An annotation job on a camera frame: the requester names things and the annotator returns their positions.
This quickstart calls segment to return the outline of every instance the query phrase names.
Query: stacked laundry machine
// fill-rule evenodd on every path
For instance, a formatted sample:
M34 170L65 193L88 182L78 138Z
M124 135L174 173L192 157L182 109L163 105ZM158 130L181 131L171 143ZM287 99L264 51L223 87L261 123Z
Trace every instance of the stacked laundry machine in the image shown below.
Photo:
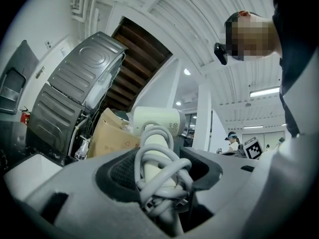
M120 70L126 49L102 32L80 43L43 86L28 127L67 154L75 126L97 109Z

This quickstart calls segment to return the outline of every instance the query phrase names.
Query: black hair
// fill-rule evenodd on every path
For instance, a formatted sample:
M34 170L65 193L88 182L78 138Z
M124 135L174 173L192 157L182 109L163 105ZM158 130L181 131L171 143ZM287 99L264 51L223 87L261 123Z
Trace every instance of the black hair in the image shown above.
M230 132L228 133L228 137L229 137L231 134L236 134L236 132L230 131ZM238 142L238 144L240 144L240 141L239 141L238 137L236 136L236 137L234 137L234 138L236 138L236 141Z
M244 56L238 54L238 44L234 43L234 40L232 39L232 23L238 22L239 17L239 11L233 13L230 15L230 17L225 21L225 31L226 31L226 47L225 50L229 55L231 55L236 60L244 61Z

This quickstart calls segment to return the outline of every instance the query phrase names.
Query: red fire extinguisher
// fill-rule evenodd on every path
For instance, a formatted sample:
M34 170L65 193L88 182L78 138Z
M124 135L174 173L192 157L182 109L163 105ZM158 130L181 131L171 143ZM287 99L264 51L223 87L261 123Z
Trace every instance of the red fire extinguisher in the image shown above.
M25 107L25 110L23 110L21 113L20 122L23 122L24 124L28 125L29 119L30 119L30 112L27 109L27 107Z

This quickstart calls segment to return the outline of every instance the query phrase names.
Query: staircase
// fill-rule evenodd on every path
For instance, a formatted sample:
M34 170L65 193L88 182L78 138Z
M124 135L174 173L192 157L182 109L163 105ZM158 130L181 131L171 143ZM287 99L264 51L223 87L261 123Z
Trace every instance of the staircase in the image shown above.
M113 38L128 50L100 109L109 107L129 112L138 94L172 54L155 37L127 18Z

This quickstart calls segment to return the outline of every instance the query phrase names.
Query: cardboard box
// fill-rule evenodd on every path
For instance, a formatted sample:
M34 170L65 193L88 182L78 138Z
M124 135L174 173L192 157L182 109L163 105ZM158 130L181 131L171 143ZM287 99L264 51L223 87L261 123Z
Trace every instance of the cardboard box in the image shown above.
M88 150L88 158L102 156L140 145L140 138L122 128L127 122L118 118L109 108L102 114L94 130Z

